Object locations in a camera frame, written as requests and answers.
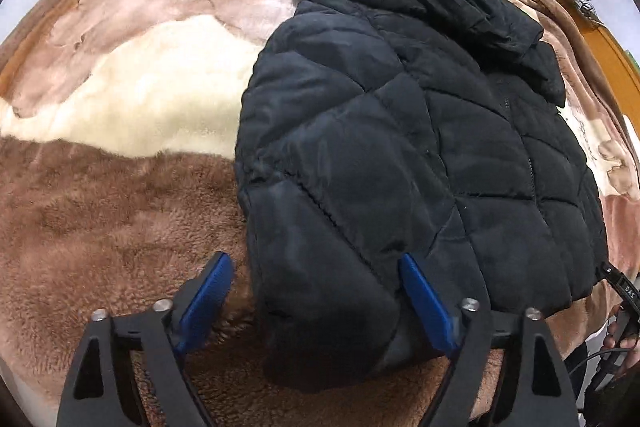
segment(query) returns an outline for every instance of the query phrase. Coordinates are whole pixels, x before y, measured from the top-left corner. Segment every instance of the black cable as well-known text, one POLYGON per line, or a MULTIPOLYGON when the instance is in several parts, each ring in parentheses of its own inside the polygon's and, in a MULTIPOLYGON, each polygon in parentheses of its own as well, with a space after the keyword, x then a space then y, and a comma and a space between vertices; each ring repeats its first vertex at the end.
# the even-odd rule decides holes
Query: black cable
POLYGON ((578 365, 576 365, 571 371, 569 371, 569 376, 574 374, 576 369, 582 367, 585 363, 589 362, 595 357, 601 357, 602 355, 606 355, 607 353, 630 353, 635 349, 635 347, 613 347, 612 349, 603 349, 602 351, 598 351, 597 353, 592 353, 586 359, 582 360, 578 365))

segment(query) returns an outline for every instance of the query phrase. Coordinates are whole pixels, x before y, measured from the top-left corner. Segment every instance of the metal screw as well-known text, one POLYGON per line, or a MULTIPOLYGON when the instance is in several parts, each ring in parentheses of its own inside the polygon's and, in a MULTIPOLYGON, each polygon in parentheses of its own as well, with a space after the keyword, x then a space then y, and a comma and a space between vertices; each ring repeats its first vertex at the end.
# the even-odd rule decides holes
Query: metal screw
POLYGON ((527 308, 524 314, 528 319, 531 319, 532 321, 541 321, 544 318, 542 316, 542 313, 540 313, 540 311, 535 308, 527 308))
POLYGON ((109 316, 109 312, 104 308, 100 308, 91 314, 91 320, 93 322, 100 322, 105 320, 108 316, 109 316))
POLYGON ((174 306, 174 302, 171 299, 160 299, 154 302, 153 309, 155 312, 165 312, 170 310, 174 306))
POLYGON ((462 309, 468 312, 477 312, 480 309, 480 303, 475 299, 462 299, 462 309))

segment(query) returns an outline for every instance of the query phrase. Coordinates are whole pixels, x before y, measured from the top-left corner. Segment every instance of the blanket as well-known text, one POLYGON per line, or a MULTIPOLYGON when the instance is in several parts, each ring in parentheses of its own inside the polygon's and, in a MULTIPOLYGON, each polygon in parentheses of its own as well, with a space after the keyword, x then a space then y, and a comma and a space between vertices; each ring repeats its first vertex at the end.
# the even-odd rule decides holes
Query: blanket
MULTIPOLYGON (((620 112, 572 21, 550 0, 509 0, 545 28, 563 116, 594 172, 609 258, 638 272, 637 167, 620 112)), ((0 46, 0 358, 52 410, 92 310, 141 311, 212 252, 235 279, 187 372, 225 426, 415 426, 446 371, 435 359, 315 395, 262 376, 233 149, 258 52, 296 0, 41 0, 0 46)), ((605 283, 548 319, 567 356, 616 296, 605 283)), ((475 413, 487 409, 492 352, 475 413)), ((161 411, 139 367, 153 425, 161 411)))

